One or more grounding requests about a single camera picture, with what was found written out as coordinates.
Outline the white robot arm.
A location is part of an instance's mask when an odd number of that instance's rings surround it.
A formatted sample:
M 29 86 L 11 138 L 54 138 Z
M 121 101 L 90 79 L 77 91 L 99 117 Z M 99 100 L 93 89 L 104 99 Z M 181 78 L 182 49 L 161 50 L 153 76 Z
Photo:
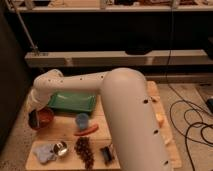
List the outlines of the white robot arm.
M 59 91 L 100 95 L 122 171 L 173 171 L 142 73 L 117 68 L 65 77 L 53 69 L 35 78 L 28 110 L 44 108 Z

